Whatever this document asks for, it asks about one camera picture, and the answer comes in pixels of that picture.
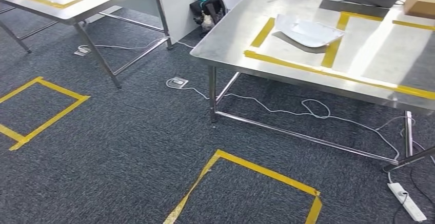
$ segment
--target table leg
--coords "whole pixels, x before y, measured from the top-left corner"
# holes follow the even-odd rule
[[[163,11],[162,0],[155,0],[155,1],[157,2],[157,8],[159,9],[160,20],[162,21],[162,25],[163,25],[163,33],[165,34],[166,37],[170,37],[168,23],[166,22],[165,12]],[[166,41],[166,43],[168,44],[168,49],[172,49],[171,38],[168,38],[168,41]]]
[[[208,85],[210,96],[210,118],[211,122],[216,121],[216,67],[208,66]]]
[[[412,113],[405,111],[405,155],[412,156]]]
[[[11,38],[13,38],[24,50],[26,50],[28,53],[32,52],[4,23],[2,23],[2,21],[0,21],[0,28],[3,28],[3,30],[6,31],[6,33],[11,36]]]
[[[411,164],[411,163],[413,163],[415,161],[423,159],[426,156],[431,156],[431,155],[435,155],[435,146],[433,146],[433,147],[431,147],[431,148],[429,148],[429,149],[427,149],[425,151],[422,151],[420,153],[414,154],[414,155],[412,155],[410,157],[407,157],[407,158],[399,161],[399,163],[397,165],[387,165],[387,166],[384,167],[384,171],[385,172],[393,171],[395,169],[401,168],[401,167],[406,166],[408,164]]]
[[[89,48],[91,49],[92,53],[94,54],[94,56],[96,57],[96,59],[98,60],[98,62],[101,64],[101,66],[103,67],[103,69],[107,72],[107,74],[110,76],[110,78],[112,79],[113,83],[115,84],[115,86],[117,88],[121,88],[121,84],[118,81],[118,79],[116,78],[116,76],[113,74],[112,70],[110,69],[109,65],[107,65],[106,60],[104,60],[103,56],[101,56],[100,52],[98,51],[98,49],[96,48],[95,44],[92,42],[91,38],[89,37],[89,35],[86,33],[86,31],[83,29],[83,27],[80,24],[74,24],[75,29],[77,30],[77,32],[80,34],[80,36],[83,38],[83,40],[85,41],[85,43],[89,46]]]

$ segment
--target white cable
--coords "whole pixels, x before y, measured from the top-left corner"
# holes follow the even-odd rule
[[[392,121],[394,121],[394,120],[396,120],[396,119],[399,119],[399,118],[408,118],[408,119],[411,119],[411,120],[412,120],[412,125],[414,126],[414,125],[416,124],[416,120],[414,120],[414,118],[407,117],[407,116],[398,116],[398,117],[395,117],[395,118],[393,118],[393,119],[387,121],[387,123],[385,123],[385,124],[383,124],[382,126],[376,128],[375,130],[377,131],[377,130],[383,128],[384,126],[390,124],[390,122],[392,122]]]
[[[197,92],[199,95],[201,95],[203,98],[205,98],[206,100],[210,99],[206,95],[202,94],[200,91],[198,91],[196,88],[193,88],[193,87],[189,87],[189,88],[172,87],[172,86],[169,85],[169,82],[171,80],[174,80],[174,79],[169,79],[169,80],[166,81],[166,86],[169,87],[169,88],[174,88],[174,89],[179,89],[179,90],[193,90],[193,91]]]
[[[156,41],[158,41],[158,40],[164,39],[164,38],[172,38],[172,37],[171,37],[171,36],[167,36],[167,37],[162,37],[162,38],[155,39],[155,40],[151,41],[151,43],[147,44],[147,45],[144,46],[144,47],[123,47],[123,46],[106,46],[106,45],[95,45],[95,46],[96,46],[96,47],[119,48],[119,49],[124,49],[124,50],[146,49],[146,48],[148,48],[152,43],[154,43],[154,42],[156,42]],[[190,45],[188,45],[188,44],[186,44],[186,43],[183,43],[183,42],[179,42],[179,41],[177,41],[177,43],[182,44],[182,45],[185,45],[185,46],[190,47],[190,48],[195,48],[194,46],[190,46]],[[88,45],[81,45],[81,46],[78,46],[78,49],[80,50],[82,47],[88,47]]]
[[[171,87],[171,86],[169,86],[169,82],[171,81],[171,80],[173,80],[173,79],[169,79],[169,80],[167,80],[166,81],[166,86],[168,86],[168,87],[170,87],[170,88],[174,88],[174,89],[180,89],[180,88],[177,88],[177,87]],[[181,88],[181,90],[189,90],[189,89],[191,89],[191,90],[194,90],[195,92],[197,92],[199,95],[201,95],[203,98],[205,98],[205,99],[209,99],[209,98],[207,98],[207,96],[206,95],[204,95],[203,93],[201,93],[200,91],[198,91],[197,89],[195,89],[195,88]],[[370,128],[370,127],[368,127],[368,126],[366,126],[366,125],[364,125],[364,124],[361,124],[361,123],[358,123],[358,122],[356,122],[356,121],[353,121],[353,120],[348,120],[348,119],[344,119],[344,118],[341,118],[341,117],[336,117],[336,116],[331,116],[331,111],[330,111],[330,109],[328,108],[328,106],[326,106],[324,103],[322,103],[322,102],[320,102],[320,101],[318,101],[318,100],[315,100],[315,99],[306,99],[306,100],[303,100],[302,102],[301,102],[301,104],[302,104],[302,106],[304,106],[307,110],[308,110],[308,112],[309,113],[294,113],[294,112],[290,112],[290,111],[286,111],[286,110],[271,110],[271,109],[269,109],[269,108],[267,108],[264,104],[262,104],[260,101],[258,101],[258,99],[256,99],[256,98],[254,98],[254,97],[244,97],[244,96],[240,96],[240,95],[236,95],[236,94],[233,94],[233,93],[228,93],[228,94],[226,94],[226,95],[224,95],[224,97],[227,97],[227,96],[235,96],[235,97],[239,97],[239,98],[244,98],[244,99],[251,99],[251,100],[254,100],[255,102],[257,102],[259,105],[261,105],[264,109],[266,109],[267,111],[269,111],[269,112],[271,112],[271,113],[275,113],[275,112],[283,112],[283,113],[288,113],[288,114],[292,114],[292,115],[311,115],[311,116],[314,116],[315,118],[319,118],[319,119],[328,119],[328,118],[334,118],[334,119],[338,119],[338,120],[342,120],[342,121],[347,121],[347,122],[350,122],[350,123],[353,123],[353,124],[356,124],[356,125],[359,125],[359,126],[361,126],[361,127],[363,127],[363,128],[366,128],[366,129],[368,129],[368,130],[370,130],[370,131],[372,131],[372,132],[374,132],[374,133],[376,133],[386,144],[388,144],[395,152],[396,152],[396,156],[394,157],[394,159],[397,159],[399,156],[400,156],[400,153],[399,153],[399,151],[390,143],[390,142],[388,142],[385,138],[384,138],[384,136],[382,136],[382,134],[380,134],[376,129],[373,129],[373,128]],[[307,101],[314,101],[314,102],[316,102],[316,103],[319,103],[320,105],[322,105],[323,107],[325,107],[325,109],[327,110],[327,112],[328,112],[328,114],[326,115],[326,116],[319,116],[319,115],[316,115],[316,114],[314,114],[314,112],[305,104],[305,102],[307,102]]]
[[[177,87],[172,87],[172,86],[170,86],[169,85],[169,82],[171,81],[171,80],[174,80],[173,78],[172,79],[169,79],[169,80],[167,80],[166,81],[166,86],[167,87],[169,87],[169,88],[174,88],[174,89],[180,89],[180,90],[194,90],[195,92],[197,92],[199,95],[201,95],[204,99],[206,99],[206,100],[209,100],[210,98],[208,98],[206,95],[204,95],[203,93],[201,93],[200,91],[198,91],[196,88],[193,88],[193,87],[190,87],[190,88],[177,88]],[[271,112],[271,113],[275,113],[275,112],[282,112],[282,113],[288,113],[288,114],[292,114],[292,115],[311,115],[311,116],[314,116],[315,118],[319,118],[319,119],[328,119],[328,118],[334,118],[334,119],[338,119],[338,120],[342,120],[342,121],[347,121],[347,122],[349,122],[349,123],[353,123],[353,124],[356,124],[356,125],[359,125],[359,126],[361,126],[361,127],[363,127],[363,128],[365,128],[365,129],[368,129],[368,130],[370,130],[370,131],[372,131],[372,132],[374,132],[374,133],[376,133],[387,145],[389,145],[395,152],[396,152],[396,156],[394,157],[394,160],[396,160],[397,158],[399,158],[399,156],[400,156],[400,152],[396,149],[396,147],[394,147],[390,142],[388,142],[385,138],[384,138],[384,136],[382,136],[382,134],[380,134],[380,132],[378,132],[378,130],[380,130],[381,128],[383,128],[383,127],[385,127],[386,125],[388,125],[388,124],[390,124],[390,122],[392,122],[392,121],[394,121],[394,120],[396,120],[396,119],[399,119],[399,118],[409,118],[409,119],[411,119],[412,120],[412,125],[415,125],[415,123],[416,123],[416,120],[414,120],[413,118],[410,118],[410,117],[406,117],[406,116],[398,116],[398,117],[395,117],[395,118],[393,118],[393,119],[390,119],[389,121],[387,121],[385,124],[383,124],[382,126],[380,126],[380,127],[378,127],[378,128],[376,128],[376,129],[373,129],[373,128],[370,128],[370,127],[368,127],[368,126],[366,126],[366,125],[364,125],[364,124],[361,124],[361,123],[358,123],[358,122],[356,122],[356,121],[353,121],[353,120],[348,120],[348,119],[344,119],[344,118],[341,118],[341,117],[337,117],[337,116],[331,116],[331,110],[328,108],[328,106],[326,106],[326,104],[324,104],[324,103],[322,103],[322,102],[320,102],[320,101],[318,101],[318,100],[315,100],[315,99],[305,99],[305,100],[303,100],[302,102],[301,102],[301,104],[302,104],[302,106],[304,106],[305,107],[305,109],[307,109],[308,110],[308,112],[309,113],[294,113],[294,112],[290,112],[290,111],[286,111],[286,110],[271,110],[271,109],[269,109],[267,106],[265,106],[264,104],[262,104],[260,101],[258,101],[258,99],[256,99],[256,98],[254,98],[254,97],[244,97],[244,96],[240,96],[240,95],[236,95],[236,94],[233,94],[233,93],[228,93],[228,94],[225,94],[224,95],[224,97],[227,97],[227,96],[235,96],[235,97],[239,97],[239,98],[244,98],[244,99],[250,99],[250,100],[254,100],[255,102],[257,102],[259,105],[261,105],[265,110],[267,110],[267,111],[269,111],[269,112]],[[307,102],[307,101],[314,101],[314,102],[316,102],[316,103],[318,103],[318,104],[320,104],[320,105],[322,105],[323,107],[325,107],[325,109],[327,110],[327,112],[328,112],[328,114],[326,115],[326,116],[319,116],[319,115],[316,115],[306,104],[305,104],[305,102]],[[400,135],[403,137],[403,131],[404,131],[404,129],[402,129],[401,131],[400,131]],[[413,143],[415,143],[416,145],[418,145],[418,146],[420,146],[420,148],[422,148],[423,150],[424,150],[424,148],[420,145],[420,144],[418,144],[417,142],[415,142],[415,141],[412,141]],[[433,161],[433,163],[435,164],[435,159],[432,157],[432,156],[430,156],[431,158],[432,158],[432,161]],[[392,184],[393,183],[393,181],[391,180],[391,173],[390,172],[387,172],[387,175],[388,175],[388,181]]]
[[[190,46],[190,45],[188,45],[188,44],[186,44],[186,43],[183,43],[183,42],[179,42],[179,41],[177,41],[177,43],[178,43],[178,44],[185,45],[185,46],[190,47],[190,48],[195,48],[195,46]]]

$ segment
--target white wall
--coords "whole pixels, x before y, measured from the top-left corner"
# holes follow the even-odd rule
[[[162,0],[169,34],[173,37],[174,41],[180,40],[198,27],[193,21],[193,15],[189,8],[189,5],[194,1],[195,0]],[[142,13],[159,16],[155,0],[126,0],[119,5]]]

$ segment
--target power cord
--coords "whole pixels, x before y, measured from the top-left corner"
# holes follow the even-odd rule
[[[119,49],[124,49],[124,50],[146,49],[146,48],[148,48],[151,44],[153,44],[154,42],[159,41],[159,40],[164,39],[164,38],[172,38],[172,37],[167,36],[167,37],[162,37],[162,38],[155,39],[155,40],[151,41],[151,43],[147,44],[147,45],[144,46],[144,47],[123,47],[123,46],[107,46],[107,45],[95,45],[95,46],[96,46],[96,47],[107,47],[107,48],[119,48]],[[195,48],[195,46],[190,46],[190,45],[188,45],[188,44],[186,44],[186,43],[183,43],[183,42],[179,42],[179,41],[177,41],[176,43],[179,43],[179,44],[185,45],[185,46],[187,46],[187,47],[189,47],[189,48]],[[82,49],[82,47],[88,47],[88,45],[80,45],[80,46],[78,46],[78,49],[80,50],[80,49]]]
[[[199,95],[201,95],[204,99],[206,99],[206,100],[209,100],[210,98],[208,98],[206,95],[204,95],[202,92],[200,92],[200,91],[198,91],[198,89],[196,89],[196,88],[194,88],[194,87],[189,87],[189,88],[177,88],[177,87],[172,87],[172,86],[170,86],[169,85],[169,82],[170,81],[172,81],[172,80],[175,80],[174,78],[171,78],[171,79],[169,79],[169,80],[167,80],[166,81],[166,86],[167,87],[169,87],[169,88],[173,88],[173,89],[179,89],[179,90],[193,90],[193,91],[195,91],[196,93],[198,93]],[[341,117],[336,117],[336,116],[331,116],[331,111],[330,111],[330,109],[329,109],[329,107],[328,106],[326,106],[324,103],[322,103],[322,102],[320,102],[320,101],[318,101],[318,100],[315,100],[315,99],[305,99],[305,100],[303,100],[303,101],[301,101],[301,104],[302,104],[302,106],[304,106],[307,110],[308,110],[308,113],[294,113],[294,112],[290,112],[290,111],[286,111],[286,110],[271,110],[271,109],[269,109],[267,106],[265,106],[263,103],[261,103],[260,101],[258,101],[258,99],[256,99],[256,98],[254,98],[254,97],[245,97],[245,96],[240,96],[240,95],[236,95],[236,94],[233,94],[233,93],[228,93],[228,94],[225,94],[224,95],[224,97],[227,97],[227,96],[235,96],[235,97],[238,97],[238,98],[243,98],[243,99],[250,99],[250,100],[254,100],[255,102],[257,102],[259,105],[261,105],[265,110],[267,110],[267,111],[269,111],[269,112],[271,112],[271,113],[275,113],[275,112],[283,112],[283,113],[288,113],[288,114],[292,114],[292,115],[311,115],[311,116],[314,116],[315,118],[319,118],[319,119],[328,119],[328,118],[334,118],[334,119],[338,119],[338,120],[342,120],[342,121],[347,121],[347,122],[350,122],[350,123],[353,123],[353,124],[356,124],[356,125],[359,125],[359,126],[361,126],[361,127],[363,127],[363,128],[366,128],[366,129],[368,129],[368,130],[370,130],[370,131],[372,131],[372,132],[374,132],[374,133],[376,133],[386,144],[388,144],[395,152],[396,152],[396,156],[394,157],[394,159],[397,159],[399,156],[400,156],[400,153],[399,153],[399,151],[390,143],[390,142],[388,142],[383,136],[382,136],[382,134],[380,134],[380,132],[378,132],[380,129],[382,129],[382,128],[384,128],[385,126],[387,126],[388,124],[390,124],[392,121],[394,121],[394,120],[396,120],[396,119],[399,119],[399,118],[409,118],[409,119],[411,119],[412,120],[412,126],[413,125],[415,125],[415,123],[416,123],[416,120],[415,119],[413,119],[413,118],[410,118],[410,117],[407,117],[407,116],[398,116],[398,117],[395,117],[395,118],[392,118],[392,119],[390,119],[389,121],[387,121],[386,123],[384,123],[383,125],[381,125],[380,127],[378,127],[378,128],[376,128],[376,129],[373,129],[373,128],[370,128],[370,127],[368,127],[368,126],[366,126],[366,125],[364,125],[364,124],[361,124],[361,123],[358,123],[358,122],[356,122],[356,121],[353,121],[353,120],[348,120],[348,119],[344,119],[344,118],[341,118]],[[320,116],[320,115],[316,115],[305,103],[306,102],[308,102],[308,101],[314,101],[314,102],[316,102],[316,103],[319,103],[320,105],[322,105],[323,107],[325,107],[325,109],[327,110],[327,115],[326,116]],[[400,136],[401,137],[403,137],[403,131],[404,131],[404,129],[402,129],[401,131],[400,131]],[[417,146],[419,146],[421,149],[423,149],[424,150],[424,148],[423,148],[423,146],[421,146],[419,143],[417,143],[417,142],[415,142],[415,141],[412,141],[414,144],[416,144]],[[433,161],[433,163],[434,163],[434,165],[435,165],[435,159],[431,156],[431,159],[432,159],[432,161]],[[433,206],[434,206],[434,208],[435,208],[435,203],[432,201],[432,199],[430,199],[429,198],[429,196],[428,195],[426,195],[418,186],[417,186],[417,184],[415,183],[415,181],[414,181],[414,179],[412,178],[412,172],[413,172],[413,169],[411,170],[411,174],[410,174],[410,177],[411,177],[411,181],[412,181],[412,183],[414,184],[414,186],[417,188],[417,190],[418,191],[420,191],[432,204],[433,204]],[[387,175],[388,175],[388,180],[389,180],[389,182],[392,184],[393,182],[392,182],[392,180],[391,180],[391,173],[390,172],[387,172]],[[403,202],[402,202],[402,204],[400,205],[400,207],[396,210],[396,212],[394,213],[394,217],[393,217],[393,223],[395,224],[396,223],[396,216],[397,216],[397,214],[398,214],[398,212],[400,211],[400,209],[402,209],[403,208],[403,205],[404,205],[404,203],[405,203],[405,201],[406,201],[406,199],[408,198],[408,193],[406,193],[406,196],[405,196],[405,199],[403,200]]]
[[[400,209],[404,208],[403,205],[405,204],[406,199],[408,199],[408,196],[409,196],[408,193],[406,193],[405,199],[403,200],[402,204],[397,208],[396,212],[394,213],[393,224],[396,224],[396,216],[397,216],[398,212],[400,211]]]
[[[204,99],[207,99],[207,100],[209,100],[210,98],[208,98],[206,95],[204,95],[203,93],[201,93],[200,91],[198,91],[196,88],[193,88],[193,87],[190,87],[190,88],[177,88],[177,87],[172,87],[172,86],[170,86],[169,85],[169,82],[170,81],[172,81],[172,80],[174,80],[173,78],[171,78],[171,79],[169,79],[169,80],[167,80],[166,81],[166,86],[167,87],[169,87],[169,88],[173,88],[173,89],[180,89],[180,90],[194,90],[196,93],[198,93],[199,95],[201,95]],[[315,99],[306,99],[306,100],[303,100],[302,102],[301,102],[301,104],[302,104],[302,106],[304,106],[307,110],[308,110],[308,113],[294,113],[294,112],[290,112],[290,111],[285,111],[285,110],[271,110],[271,109],[269,109],[267,106],[265,106],[263,103],[261,103],[260,101],[258,101],[258,99],[256,99],[256,98],[254,98],[254,97],[244,97],[244,96],[240,96],[240,95],[236,95],[236,94],[233,94],[233,93],[228,93],[228,94],[225,94],[224,95],[224,97],[227,97],[227,96],[235,96],[235,97],[238,97],[238,98],[243,98],[243,99],[250,99],[250,100],[254,100],[255,102],[257,102],[259,105],[261,105],[264,109],[266,109],[267,111],[269,111],[269,112],[271,112],[271,113],[275,113],[275,112],[282,112],[282,113],[288,113],[288,114],[292,114],[292,115],[311,115],[311,116],[314,116],[315,118],[319,118],[319,119],[328,119],[328,118],[333,118],[333,119],[338,119],[338,120],[342,120],[342,121],[347,121],[347,122],[349,122],[349,123],[353,123],[353,124],[356,124],[356,125],[359,125],[359,126],[361,126],[361,127],[363,127],[363,128],[366,128],[366,129],[368,129],[368,130],[370,130],[370,131],[372,131],[372,132],[374,132],[374,133],[376,133],[387,145],[389,145],[395,152],[396,152],[396,156],[394,157],[394,159],[397,159],[399,156],[400,156],[400,153],[399,153],[399,151],[389,142],[389,141],[387,141],[385,138],[384,138],[384,136],[382,136],[382,134],[380,133],[380,132],[378,132],[378,130],[379,129],[381,129],[381,128],[383,128],[383,127],[385,127],[387,124],[389,124],[390,122],[392,122],[393,120],[396,120],[396,119],[398,119],[398,118],[404,118],[405,116],[399,116],[399,117],[395,117],[395,118],[393,118],[393,119],[391,119],[391,120],[389,120],[387,123],[385,123],[385,124],[383,124],[382,126],[380,126],[380,127],[378,127],[377,129],[373,129],[373,128],[370,128],[370,127],[368,127],[368,126],[366,126],[366,125],[364,125],[364,124],[361,124],[361,123],[358,123],[358,122],[356,122],[356,121],[353,121],[353,120],[348,120],[348,119],[344,119],[344,118],[341,118],[341,117],[337,117],[337,116],[331,116],[331,111],[330,111],[330,109],[328,108],[328,106],[326,106],[324,103],[322,103],[322,102],[320,102],[320,101],[318,101],[318,100],[315,100]],[[326,116],[320,116],[320,115],[317,115],[317,114],[315,114],[305,103],[306,102],[308,102],[308,101],[314,101],[314,102],[316,102],[316,103],[319,103],[320,105],[322,105],[323,107],[325,107],[325,109],[327,110],[327,115]],[[391,180],[391,176],[390,176],[390,173],[388,173],[388,179],[389,179],[389,181],[390,181],[390,183],[392,183],[392,180]]]
[[[429,200],[429,202],[432,204],[432,206],[433,206],[433,209],[434,209],[434,211],[435,211],[435,202],[432,200],[432,199],[430,199],[430,197],[426,194],[426,193],[424,193],[421,189],[420,189],[420,187],[416,184],[416,182],[414,181],[414,177],[413,177],[413,173],[414,172],[414,168],[412,168],[411,169],[411,172],[409,173],[409,176],[410,176],[410,178],[411,178],[411,182],[412,182],[412,184],[415,186],[415,188],[421,193],[421,194],[423,194],[423,196],[425,196],[426,198],[427,198],[427,200]]]

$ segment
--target gray carpet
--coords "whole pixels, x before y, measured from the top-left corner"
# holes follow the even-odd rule
[[[0,19],[18,34],[47,21],[25,12]],[[119,15],[157,24],[156,18],[129,10]],[[159,33],[104,18],[89,25],[98,44],[144,46]],[[183,42],[200,40],[194,31]],[[114,87],[91,55],[73,55],[81,44],[72,27],[56,25],[26,43],[26,54],[0,31],[0,96],[43,76],[91,98],[17,151],[0,134],[0,223],[162,223],[190,189],[199,172],[221,149],[312,186],[321,192],[318,223],[393,223],[400,206],[387,187],[385,164],[281,133],[221,118],[209,122],[208,103],[193,91],[169,89],[174,76],[207,92],[207,68],[176,44],[160,47],[120,75]],[[139,51],[102,49],[112,66]],[[232,72],[218,71],[223,88]],[[271,109],[303,112],[300,101],[315,98],[333,115],[377,127],[399,110],[311,89],[242,75],[232,93],[258,98]],[[0,123],[23,134],[67,107],[71,99],[34,86],[0,105]],[[313,109],[322,108],[313,104]],[[220,108],[281,128],[333,140],[393,157],[374,134],[359,127],[313,117],[270,114],[250,100],[225,98]],[[415,115],[415,140],[433,146],[433,116]],[[402,121],[385,127],[385,137],[402,149]],[[435,166],[429,159],[392,174],[409,191],[431,223],[435,210],[413,186],[435,199]],[[192,192],[177,223],[303,223],[312,197],[264,175],[220,159]],[[401,209],[397,223],[412,223]]]

